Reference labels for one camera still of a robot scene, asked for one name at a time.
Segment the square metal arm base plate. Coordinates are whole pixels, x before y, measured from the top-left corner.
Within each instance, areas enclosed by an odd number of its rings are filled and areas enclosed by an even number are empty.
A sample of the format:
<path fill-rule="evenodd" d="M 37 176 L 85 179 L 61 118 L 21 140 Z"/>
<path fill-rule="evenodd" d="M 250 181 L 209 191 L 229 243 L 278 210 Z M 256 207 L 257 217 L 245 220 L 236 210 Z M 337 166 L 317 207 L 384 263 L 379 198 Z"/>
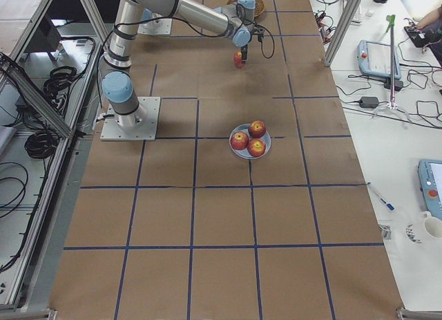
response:
<path fill-rule="evenodd" d="M 130 115 L 119 115 L 109 106 L 100 139 L 103 141 L 155 140 L 160 97 L 138 97 L 139 107 Z"/>

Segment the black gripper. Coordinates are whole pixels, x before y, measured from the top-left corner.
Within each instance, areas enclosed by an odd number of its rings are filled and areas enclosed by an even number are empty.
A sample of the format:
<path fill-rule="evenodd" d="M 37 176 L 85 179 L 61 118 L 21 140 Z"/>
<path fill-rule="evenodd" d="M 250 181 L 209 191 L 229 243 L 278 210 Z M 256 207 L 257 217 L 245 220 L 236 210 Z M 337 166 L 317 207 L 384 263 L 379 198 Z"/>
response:
<path fill-rule="evenodd" d="M 241 60 L 245 62 L 248 58 L 248 43 L 251 41 L 252 34 L 255 30 L 257 23 L 256 22 L 248 22 L 242 25 L 241 27 Z"/>

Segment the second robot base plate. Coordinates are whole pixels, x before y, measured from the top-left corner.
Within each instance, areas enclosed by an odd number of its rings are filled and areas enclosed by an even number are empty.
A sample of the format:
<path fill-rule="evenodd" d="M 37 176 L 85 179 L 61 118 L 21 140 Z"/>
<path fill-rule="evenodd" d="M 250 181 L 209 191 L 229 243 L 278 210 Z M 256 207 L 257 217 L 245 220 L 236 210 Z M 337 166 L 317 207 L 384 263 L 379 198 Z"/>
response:
<path fill-rule="evenodd" d="M 150 36 L 169 36 L 171 34 L 171 19 L 159 19 L 158 14 L 153 14 L 151 19 L 139 25 L 138 34 Z"/>

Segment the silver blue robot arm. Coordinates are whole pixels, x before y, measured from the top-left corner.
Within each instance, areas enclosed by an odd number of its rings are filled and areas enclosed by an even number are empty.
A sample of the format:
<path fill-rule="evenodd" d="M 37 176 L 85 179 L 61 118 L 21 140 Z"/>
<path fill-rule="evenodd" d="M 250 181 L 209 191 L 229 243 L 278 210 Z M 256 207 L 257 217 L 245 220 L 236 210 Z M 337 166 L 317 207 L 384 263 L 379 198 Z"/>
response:
<path fill-rule="evenodd" d="M 120 0 L 112 31 L 104 39 L 104 54 L 98 66 L 99 93 L 114 109 L 117 124 L 142 121 L 140 102 L 130 78 L 131 51 L 138 34 L 158 35 L 165 25 L 177 21 L 212 37 L 230 38 L 245 50 L 258 31 L 256 0 L 235 0 L 210 8 L 195 0 Z"/>

